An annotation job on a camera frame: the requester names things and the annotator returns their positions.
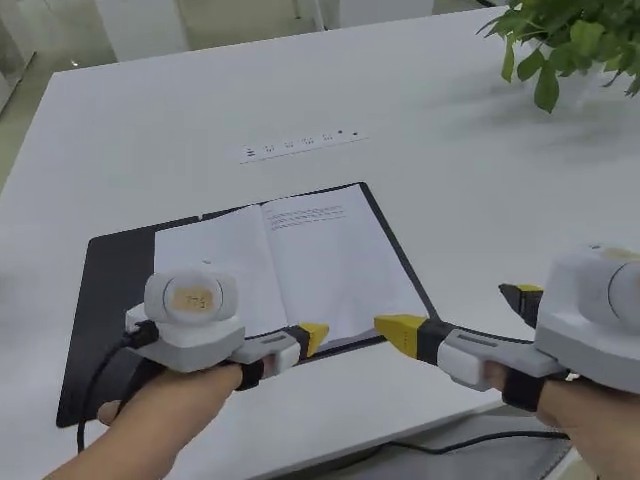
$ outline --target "book page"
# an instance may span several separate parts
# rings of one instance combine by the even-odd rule
[[[290,324],[328,323],[328,342],[372,329],[376,315],[426,315],[359,186],[262,211]]]
[[[287,325],[259,206],[156,233],[156,272],[198,267],[203,261],[235,277],[247,336]]]

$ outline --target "electrical socket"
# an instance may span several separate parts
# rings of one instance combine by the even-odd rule
[[[336,128],[304,137],[287,138],[277,142],[265,142],[263,144],[244,146],[240,153],[239,161],[240,163],[257,162],[268,158],[282,157],[294,153],[357,142],[366,140],[367,138],[369,137],[360,130]]]

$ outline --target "hand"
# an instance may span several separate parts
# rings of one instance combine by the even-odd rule
[[[498,390],[506,373],[506,367],[487,365],[487,378]],[[547,381],[537,416],[564,430],[604,480],[640,479],[640,396],[587,382]]]
[[[264,362],[268,377],[273,359]],[[98,419],[110,426],[107,433],[47,478],[163,478],[180,450],[218,415],[241,383],[237,365],[189,374],[166,372],[145,385],[117,417],[119,402],[103,405]]]

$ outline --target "green plant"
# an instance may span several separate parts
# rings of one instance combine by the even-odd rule
[[[586,75],[594,64],[615,71],[609,87],[623,73],[633,80],[626,95],[640,91],[640,0],[510,0],[508,10],[480,32],[506,41],[502,77],[511,82],[514,70],[522,81],[538,71],[534,100],[551,113],[560,88],[558,76]],[[528,40],[539,45],[517,68],[514,44]],[[542,45],[550,47],[545,56]]]

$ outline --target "black folder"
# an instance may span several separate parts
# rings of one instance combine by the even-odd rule
[[[366,183],[342,185],[303,195],[324,193],[353,185],[358,185],[362,189],[429,316],[436,318],[435,308]],[[234,210],[237,208],[91,239],[87,247],[67,365],[62,382],[56,418],[58,427],[63,428],[78,423],[89,378],[107,350],[122,336],[125,312],[142,303],[145,283],[153,273],[156,232],[211,220]],[[320,351],[308,361],[318,361],[327,356],[380,343],[384,341],[384,338],[373,334],[354,337],[350,340],[352,341],[348,343],[328,344],[328,348]],[[116,355],[96,385],[89,409],[92,415],[95,415],[98,407],[104,402],[120,398],[139,360],[140,357],[128,350]]]

